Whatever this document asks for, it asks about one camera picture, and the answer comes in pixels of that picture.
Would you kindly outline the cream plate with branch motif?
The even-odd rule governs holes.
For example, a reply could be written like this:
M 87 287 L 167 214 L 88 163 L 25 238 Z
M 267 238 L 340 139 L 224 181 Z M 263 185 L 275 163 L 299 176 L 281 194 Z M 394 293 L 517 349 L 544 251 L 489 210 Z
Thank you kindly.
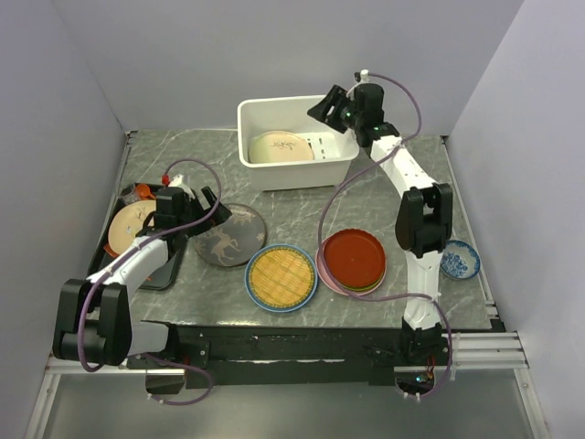
M 249 147 L 252 164 L 288 163 L 314 160 L 312 147 L 297 134 L 271 131 L 252 140 Z

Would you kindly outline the dark plate with deer motif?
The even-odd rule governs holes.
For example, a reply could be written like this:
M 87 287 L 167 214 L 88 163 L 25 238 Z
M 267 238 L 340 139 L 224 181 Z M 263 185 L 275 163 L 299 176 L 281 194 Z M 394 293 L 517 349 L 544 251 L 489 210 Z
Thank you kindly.
M 267 239 L 266 224 L 255 209 L 236 203 L 227 208 L 227 221 L 193 238 L 199 257 L 220 267 L 246 264 Z

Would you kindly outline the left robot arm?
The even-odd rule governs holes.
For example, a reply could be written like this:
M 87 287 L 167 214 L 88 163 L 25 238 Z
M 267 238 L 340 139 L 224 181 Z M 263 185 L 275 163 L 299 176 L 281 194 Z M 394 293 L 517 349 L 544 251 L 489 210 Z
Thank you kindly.
M 148 322 L 143 347 L 137 348 L 139 325 L 131 318 L 130 301 L 147 277 L 171 260 L 189 238 L 227 221 L 231 211 L 220 193 L 201 189 L 209 207 L 181 187 L 162 187 L 130 247 L 84 280 L 70 279 L 61 288 L 52 353 L 77 360 L 87 371 L 118 366 L 128 356 L 148 353 L 168 368 L 181 357 L 178 340 L 166 324 Z

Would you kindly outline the red round plate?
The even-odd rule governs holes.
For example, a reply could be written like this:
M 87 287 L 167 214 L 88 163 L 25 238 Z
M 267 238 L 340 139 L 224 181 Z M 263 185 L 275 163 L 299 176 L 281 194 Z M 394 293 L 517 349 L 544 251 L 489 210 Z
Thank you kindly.
M 379 240 L 359 229 L 345 229 L 324 243 L 324 261 L 340 283 L 354 287 L 374 283 L 386 270 L 386 254 Z

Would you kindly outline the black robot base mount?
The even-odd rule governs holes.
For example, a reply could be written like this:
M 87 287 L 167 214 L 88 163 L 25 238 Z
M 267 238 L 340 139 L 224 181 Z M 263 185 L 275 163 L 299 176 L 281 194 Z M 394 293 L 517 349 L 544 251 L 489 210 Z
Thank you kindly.
M 437 330 L 341 327 L 172 326 L 159 352 L 134 354 L 131 368 L 174 362 L 189 367 L 186 386 L 365 382 L 392 386 L 398 367 L 445 366 L 447 339 Z

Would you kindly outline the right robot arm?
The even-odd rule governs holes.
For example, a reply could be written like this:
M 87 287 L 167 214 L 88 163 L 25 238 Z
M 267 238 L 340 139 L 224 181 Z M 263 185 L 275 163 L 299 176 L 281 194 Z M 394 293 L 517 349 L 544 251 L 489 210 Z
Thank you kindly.
M 407 139 L 386 121 L 383 101 L 384 90 L 376 83 L 360 81 L 350 91 L 335 85 L 307 114 L 340 134 L 351 132 L 399 193 L 395 236 L 408 275 L 399 351 L 408 363 L 421 364 L 444 346 L 442 329 L 448 322 L 439 305 L 439 278 L 452 236 L 453 192 L 414 159 Z

